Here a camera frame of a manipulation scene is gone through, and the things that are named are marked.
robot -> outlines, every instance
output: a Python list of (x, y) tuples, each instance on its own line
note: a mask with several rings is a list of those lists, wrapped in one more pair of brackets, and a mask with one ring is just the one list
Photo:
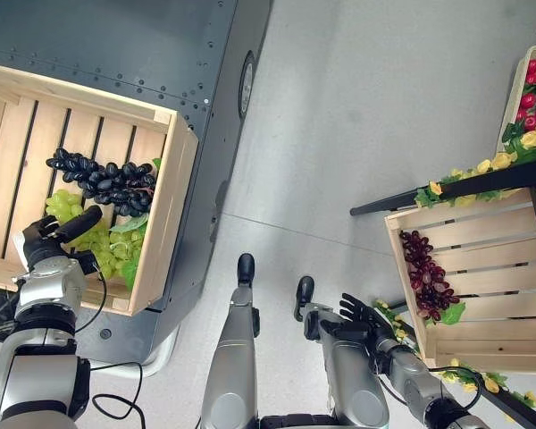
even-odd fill
[[(96, 206), (62, 226), (47, 216), (18, 239), (28, 272), (14, 279), (19, 294), (0, 309), (0, 320), (6, 319), (8, 328), (0, 330), (0, 429), (76, 428), (74, 421), (86, 409), (92, 368), (87, 359), (76, 356), (74, 335), (83, 328), (76, 330), (76, 317), (85, 275), (99, 270), (91, 252), (68, 254), (61, 244), (100, 218)], [(297, 287), (294, 317), (304, 324), (308, 340), (322, 344), (333, 412), (258, 418), (254, 340), (260, 314), (252, 301), (254, 274), (254, 258), (242, 255), (238, 287), (205, 388), (202, 429), (387, 428), (389, 410), (379, 374), (389, 377), (411, 414), (429, 429), (488, 429), (453, 399), (411, 349), (396, 341), (375, 310), (347, 294), (339, 315), (313, 303), (310, 277), (303, 277)], [(4, 316), (7, 310), (13, 320)]]

dark gray panel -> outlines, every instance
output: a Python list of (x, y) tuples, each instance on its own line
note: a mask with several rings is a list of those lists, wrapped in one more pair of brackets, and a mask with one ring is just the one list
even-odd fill
[(269, 0), (241, 1), (235, 13), (187, 225), (182, 241), (177, 243), (173, 253), (168, 279), (172, 286), (164, 302), (168, 307), (159, 317), (155, 344), (166, 338), (170, 329), (192, 309), (204, 285), (214, 245), (209, 240), (215, 226), (212, 220), (218, 218), (222, 210), (223, 198), (218, 198), (219, 189), (222, 194), (222, 184), (228, 184), (230, 180), (239, 143), (241, 120), (238, 96), (242, 65), (248, 51), (252, 51), (255, 58), (260, 55), (270, 6)]
[(235, 5), (0, 2), (0, 64), (179, 110), (201, 139)]

gray floor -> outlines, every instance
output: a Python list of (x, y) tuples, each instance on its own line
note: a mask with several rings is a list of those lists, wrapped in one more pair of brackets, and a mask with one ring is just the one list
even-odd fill
[[(383, 214), (348, 209), (491, 156), (511, 72), (533, 44), (536, 0), (276, 0), (205, 291), (171, 363), (145, 382), (147, 427), (197, 422), (244, 251), (257, 268), (260, 414), (325, 413), (320, 348), (290, 313), (297, 280), (310, 273), (317, 300), (332, 305), (342, 291), (402, 299)], [(536, 376), (511, 384), (536, 393)], [(93, 393), (134, 388), (93, 376)], [(388, 401), (391, 427), (421, 427)], [(491, 427), (519, 427), (484, 400), (475, 411)], [(79, 427), (138, 420), (90, 408)]]

red grape bunch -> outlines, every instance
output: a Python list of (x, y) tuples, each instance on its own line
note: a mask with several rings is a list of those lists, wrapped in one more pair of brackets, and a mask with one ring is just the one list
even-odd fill
[(63, 181), (76, 181), (85, 198), (93, 198), (97, 204), (114, 204), (115, 213), (121, 216), (139, 217), (148, 213), (153, 202), (156, 178), (151, 164), (137, 167), (129, 162), (119, 168), (116, 163), (99, 165), (80, 153), (70, 154), (60, 147), (46, 164), (63, 173)]
[(433, 247), (427, 237), (421, 237), (419, 231), (401, 232), (405, 260), (407, 261), (409, 280), (415, 292), (415, 301), (419, 308), (418, 315), (427, 320), (432, 317), (440, 320), (441, 310), (459, 302), (454, 290), (445, 282), (445, 270), (435, 264), (429, 253)]

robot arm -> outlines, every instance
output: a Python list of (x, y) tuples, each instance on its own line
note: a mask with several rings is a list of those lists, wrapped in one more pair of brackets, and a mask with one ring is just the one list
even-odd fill
[(389, 324), (373, 308), (348, 294), (342, 298), (340, 313), (348, 324), (365, 327), (364, 344), (373, 371), (389, 377), (417, 420), (429, 429), (489, 429), (456, 402), (409, 347), (395, 340)]
[(94, 271), (90, 252), (66, 254), (67, 243), (101, 218), (97, 206), (62, 227), (53, 216), (23, 232), (29, 271), (16, 279), (13, 331), (0, 350), (0, 429), (75, 427), (89, 399), (89, 362), (75, 356), (76, 317)]

